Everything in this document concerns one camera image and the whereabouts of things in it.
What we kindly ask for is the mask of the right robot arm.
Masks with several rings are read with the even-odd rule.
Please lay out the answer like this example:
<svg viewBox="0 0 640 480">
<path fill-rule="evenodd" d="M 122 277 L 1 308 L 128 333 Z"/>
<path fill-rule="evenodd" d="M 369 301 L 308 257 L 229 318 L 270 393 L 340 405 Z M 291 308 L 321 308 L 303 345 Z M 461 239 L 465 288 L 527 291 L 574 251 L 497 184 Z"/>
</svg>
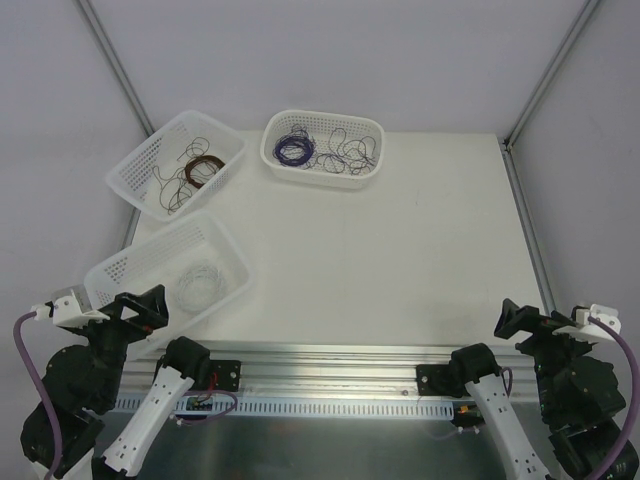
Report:
<svg viewBox="0 0 640 480">
<path fill-rule="evenodd" d="M 542 422 L 563 473 L 570 479 L 632 479 L 639 455 L 630 436 L 639 415 L 639 365 L 622 338 L 616 309 L 576 306 L 570 315 L 544 315 L 536 307 L 504 299 L 494 335 L 510 339 L 534 361 Z M 485 427 L 509 479 L 549 479 L 512 409 L 513 374 L 484 343 L 453 351 L 444 364 L 415 368 L 420 396 L 471 398 L 471 413 L 458 411 L 459 432 Z"/>
</svg>

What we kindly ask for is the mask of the white basket near left arm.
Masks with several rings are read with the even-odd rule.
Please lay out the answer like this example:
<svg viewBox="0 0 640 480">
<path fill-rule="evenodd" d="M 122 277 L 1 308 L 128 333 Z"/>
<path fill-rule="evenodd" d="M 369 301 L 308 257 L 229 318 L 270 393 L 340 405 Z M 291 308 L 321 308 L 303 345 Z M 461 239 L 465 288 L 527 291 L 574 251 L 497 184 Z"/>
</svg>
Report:
<svg viewBox="0 0 640 480">
<path fill-rule="evenodd" d="M 253 281 L 249 262 L 229 230 L 198 211 L 93 267 L 84 287 L 98 309 L 120 293 L 139 295 L 165 286 L 168 325 L 129 347 L 128 358 L 137 360 L 212 317 Z"/>
</svg>

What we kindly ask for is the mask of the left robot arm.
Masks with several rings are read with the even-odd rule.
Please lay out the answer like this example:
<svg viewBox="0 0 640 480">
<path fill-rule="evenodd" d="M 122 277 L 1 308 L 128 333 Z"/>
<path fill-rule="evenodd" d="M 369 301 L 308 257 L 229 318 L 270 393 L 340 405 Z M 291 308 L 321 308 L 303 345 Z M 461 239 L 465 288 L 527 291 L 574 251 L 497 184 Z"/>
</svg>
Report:
<svg viewBox="0 0 640 480">
<path fill-rule="evenodd" d="M 56 352 L 38 374 L 22 338 L 28 320 L 49 320 L 86 338 Z M 35 305 L 14 324 L 14 342 L 40 396 L 24 421 L 20 443 L 41 479 L 134 479 L 149 448 L 184 394 L 211 385 L 208 349 L 181 336 L 169 342 L 152 386 L 114 443 L 96 456 L 101 416 L 114 409 L 131 344 L 167 326 L 165 287 L 123 292 L 94 310 L 75 290 Z"/>
</svg>

